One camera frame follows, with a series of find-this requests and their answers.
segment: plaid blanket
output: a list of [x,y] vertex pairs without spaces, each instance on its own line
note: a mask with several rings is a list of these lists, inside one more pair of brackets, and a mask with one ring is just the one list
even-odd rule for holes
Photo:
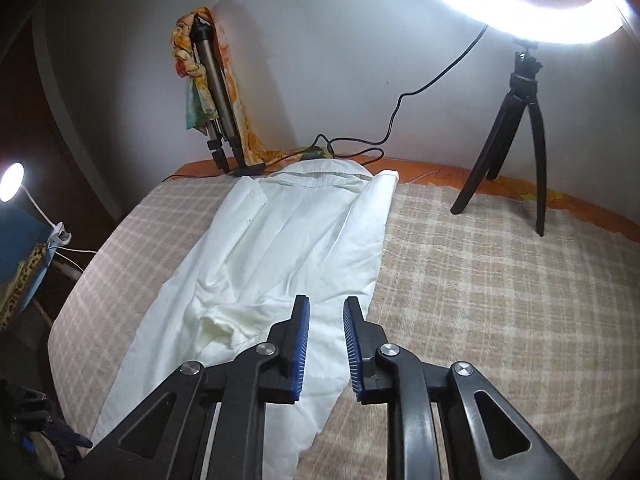
[[[208,228],[229,177],[168,181],[122,222],[82,276],[49,339],[65,418],[91,434],[158,290]],[[369,310],[422,360],[468,360],[582,480],[606,478],[640,431],[640,245],[533,204],[396,190]],[[345,391],[299,479],[385,477],[386,411]]]

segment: tripod leg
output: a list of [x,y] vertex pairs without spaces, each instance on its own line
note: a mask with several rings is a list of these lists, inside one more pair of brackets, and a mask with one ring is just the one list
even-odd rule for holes
[[504,159],[507,158],[507,154],[509,153],[509,149],[511,148],[511,143],[513,142],[514,137],[516,136],[516,132],[518,131],[518,126],[520,126],[520,120],[522,119],[522,114],[524,113],[524,108],[526,108],[527,104],[524,101],[521,101],[518,98],[514,99],[518,102],[518,107],[513,106],[513,110],[505,118],[505,122],[508,125],[509,135],[505,137],[502,146],[500,147],[500,151],[496,155],[494,161],[489,167],[489,171],[486,174],[487,180],[495,180],[502,169],[502,165],[504,164]]
[[[478,189],[478,186],[480,186],[480,183],[486,175],[486,172],[489,170],[489,167],[495,160],[498,151],[503,146],[505,139],[511,136],[511,133],[507,128],[509,124],[512,123],[510,119],[512,117],[511,109],[514,104],[518,102],[519,100],[511,95],[511,93],[508,93],[505,96],[504,101],[502,101],[500,111],[498,111],[494,125],[491,127],[491,131],[489,132],[489,136],[482,147],[478,160],[476,160],[465,185],[462,187],[458,198],[451,207],[452,214],[457,215],[465,210],[466,205],[469,203],[469,200],[471,200],[471,197],[476,192],[476,189]],[[513,123],[515,123],[516,128],[518,124],[520,124],[520,118],[521,117],[517,117],[516,121],[516,117],[513,117]]]
[[536,213],[536,232],[542,236],[545,233],[546,215],[546,147],[545,125],[538,102],[529,105],[529,117],[533,132],[533,149],[536,154],[536,185],[538,187],[538,211]]

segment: lamp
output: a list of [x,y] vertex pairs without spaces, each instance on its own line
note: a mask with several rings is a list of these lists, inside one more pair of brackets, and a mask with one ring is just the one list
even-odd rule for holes
[[27,197],[29,197],[29,200],[31,200],[33,206],[52,227],[53,231],[49,235],[49,239],[55,240],[57,242],[57,245],[66,246],[71,241],[71,233],[65,231],[65,226],[62,222],[54,224],[49,219],[49,217],[45,215],[44,211],[33,199],[33,196],[31,196],[31,193],[29,193],[27,188],[22,185],[23,178],[24,166],[19,162],[11,164],[8,168],[6,168],[6,170],[4,170],[4,173],[2,174],[2,179],[0,179],[0,200],[2,202],[9,202],[9,200],[11,200],[15,196],[15,194],[18,193],[18,190],[22,188]]
[[525,108],[529,108],[536,157],[536,232],[545,231],[546,147],[542,113],[538,105],[536,74],[542,63],[529,53],[538,41],[548,43],[590,43],[614,33],[622,26],[612,0],[591,0],[569,9],[534,6],[524,0],[442,0],[453,9],[492,27],[514,35],[523,47],[516,53],[510,91],[505,96],[489,136],[482,147],[451,213],[462,213],[484,177],[494,180],[502,168]]

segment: orange tablecloth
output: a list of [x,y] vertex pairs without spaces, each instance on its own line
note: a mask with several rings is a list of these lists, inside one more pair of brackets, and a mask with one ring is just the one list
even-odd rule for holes
[[[358,162],[370,160],[366,156],[354,158]],[[229,160],[231,166],[235,165],[234,160]],[[383,158],[367,165],[367,169],[375,174],[381,170],[395,170],[400,176],[400,183],[412,182],[414,184],[435,184],[436,186],[451,186],[462,189],[469,170],[444,166],[443,164],[432,164],[430,162],[412,162],[409,160],[398,160],[395,158]],[[175,172],[174,177],[204,177],[217,176],[222,174],[216,168],[213,160],[199,160],[185,164]],[[494,181],[484,180],[478,188],[478,193],[488,195],[505,196],[514,200],[536,200],[536,186],[526,180],[499,176]],[[612,233],[620,233],[626,238],[640,243],[640,225],[631,220],[613,213],[592,203],[585,202],[573,196],[548,190],[546,205],[551,209],[566,209],[577,219],[591,223],[595,226],[606,229]]]

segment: white cable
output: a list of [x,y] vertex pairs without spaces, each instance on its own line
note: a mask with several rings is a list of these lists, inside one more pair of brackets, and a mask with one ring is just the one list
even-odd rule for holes
[[73,251],[75,253],[93,253],[93,254],[98,254],[98,251],[91,251],[89,249],[72,249],[70,247],[61,247],[61,246],[58,246],[57,249],[64,249],[65,251]]
[[65,260],[69,260],[72,264],[74,264],[78,269],[80,269],[80,272],[84,272],[84,269],[82,267],[80,267],[78,264],[75,263],[75,261],[73,261],[71,258],[67,258],[64,254],[60,254],[59,252],[55,252],[53,254],[54,256],[62,256]]
[[31,200],[31,203],[35,206],[35,208],[40,212],[40,214],[44,217],[44,219],[49,222],[49,225],[51,227],[53,227],[55,229],[56,225],[49,220],[49,217],[47,215],[44,214],[44,211],[42,209],[40,209],[40,206],[38,204],[36,204],[36,201],[33,199],[33,196],[31,196],[31,193],[29,193],[29,191],[27,190],[27,188],[25,188],[22,184],[20,184],[20,187],[22,188],[22,190],[27,194],[27,196],[29,197],[29,200]]

